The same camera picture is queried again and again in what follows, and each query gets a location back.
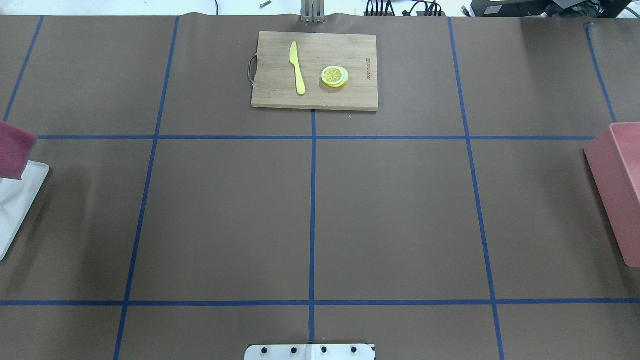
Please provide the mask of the white towel rack tray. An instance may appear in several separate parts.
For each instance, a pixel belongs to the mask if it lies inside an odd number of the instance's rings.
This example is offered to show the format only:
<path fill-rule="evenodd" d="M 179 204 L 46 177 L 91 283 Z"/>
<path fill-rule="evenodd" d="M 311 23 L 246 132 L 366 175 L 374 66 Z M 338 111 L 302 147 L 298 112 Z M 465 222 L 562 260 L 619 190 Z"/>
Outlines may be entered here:
<path fill-rule="evenodd" d="M 0 260 L 5 259 L 48 173 L 48 164 L 28 161 L 21 180 L 0 180 Z"/>

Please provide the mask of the pink plastic bin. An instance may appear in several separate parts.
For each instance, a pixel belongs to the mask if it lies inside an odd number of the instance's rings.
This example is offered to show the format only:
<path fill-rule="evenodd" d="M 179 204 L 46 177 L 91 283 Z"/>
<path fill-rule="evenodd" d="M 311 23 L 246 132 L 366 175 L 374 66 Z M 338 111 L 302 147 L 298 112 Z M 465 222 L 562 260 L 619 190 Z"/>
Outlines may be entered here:
<path fill-rule="evenodd" d="M 640 266 L 640 124 L 612 123 L 583 149 L 624 263 Z"/>

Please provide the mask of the pink wiping cloth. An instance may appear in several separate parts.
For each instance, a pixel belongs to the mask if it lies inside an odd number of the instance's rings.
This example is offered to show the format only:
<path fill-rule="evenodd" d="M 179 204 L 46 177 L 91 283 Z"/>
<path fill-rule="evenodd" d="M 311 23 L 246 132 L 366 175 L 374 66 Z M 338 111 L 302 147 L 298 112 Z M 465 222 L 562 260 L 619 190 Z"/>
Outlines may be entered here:
<path fill-rule="evenodd" d="M 0 177 L 22 180 L 38 136 L 6 121 L 0 123 Z"/>

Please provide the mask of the yellow plastic knife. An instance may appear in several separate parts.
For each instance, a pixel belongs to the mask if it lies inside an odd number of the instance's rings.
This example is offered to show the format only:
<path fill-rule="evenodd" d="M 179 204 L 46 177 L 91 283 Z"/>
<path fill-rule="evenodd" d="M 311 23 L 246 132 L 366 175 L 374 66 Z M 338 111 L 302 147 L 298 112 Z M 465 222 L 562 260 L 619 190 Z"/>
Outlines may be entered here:
<path fill-rule="evenodd" d="M 300 60 L 298 57 L 298 43 L 293 41 L 290 45 L 288 59 L 290 64 L 294 68 L 295 77 L 295 91 L 297 95 L 303 96 L 306 94 L 306 84 L 301 71 Z"/>

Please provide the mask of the aluminium frame post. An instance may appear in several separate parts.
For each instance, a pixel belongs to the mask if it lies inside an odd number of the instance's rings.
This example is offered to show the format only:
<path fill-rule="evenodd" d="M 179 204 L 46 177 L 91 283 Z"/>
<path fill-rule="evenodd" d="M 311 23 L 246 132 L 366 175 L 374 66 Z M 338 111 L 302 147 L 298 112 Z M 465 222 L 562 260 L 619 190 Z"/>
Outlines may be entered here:
<path fill-rule="evenodd" d="M 325 1 L 302 0 L 300 16 L 302 23 L 324 23 L 326 20 Z"/>

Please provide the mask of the bamboo cutting board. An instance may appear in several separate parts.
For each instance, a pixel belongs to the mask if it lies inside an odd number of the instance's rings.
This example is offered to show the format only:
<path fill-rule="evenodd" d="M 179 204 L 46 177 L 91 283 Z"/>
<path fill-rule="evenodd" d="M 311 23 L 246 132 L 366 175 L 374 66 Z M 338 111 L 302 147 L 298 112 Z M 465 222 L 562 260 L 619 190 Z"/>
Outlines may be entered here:
<path fill-rule="evenodd" d="M 296 41 L 306 93 L 298 95 L 290 64 L 290 46 Z M 372 34 L 333 34 L 263 30 L 258 35 L 253 77 L 252 107 L 376 112 L 378 96 L 378 39 Z M 323 69 L 346 68 L 348 83 L 330 88 L 322 82 Z"/>

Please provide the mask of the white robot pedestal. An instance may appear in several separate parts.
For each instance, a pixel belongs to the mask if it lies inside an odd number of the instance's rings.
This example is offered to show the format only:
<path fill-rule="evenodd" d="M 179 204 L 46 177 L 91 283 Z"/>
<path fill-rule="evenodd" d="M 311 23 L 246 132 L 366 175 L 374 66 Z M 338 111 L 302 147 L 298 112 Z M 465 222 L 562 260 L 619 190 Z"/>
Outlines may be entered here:
<path fill-rule="evenodd" d="M 245 360 L 376 360 L 374 344 L 255 344 L 247 347 Z"/>

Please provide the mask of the lemon slice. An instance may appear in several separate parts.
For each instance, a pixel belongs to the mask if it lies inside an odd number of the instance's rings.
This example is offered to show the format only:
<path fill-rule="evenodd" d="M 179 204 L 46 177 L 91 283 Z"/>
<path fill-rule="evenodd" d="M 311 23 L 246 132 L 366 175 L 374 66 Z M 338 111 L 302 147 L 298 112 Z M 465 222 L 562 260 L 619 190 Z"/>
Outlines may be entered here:
<path fill-rule="evenodd" d="M 346 68 L 331 65 L 323 69 L 320 79 L 330 88 L 341 88 L 349 82 L 350 75 Z"/>

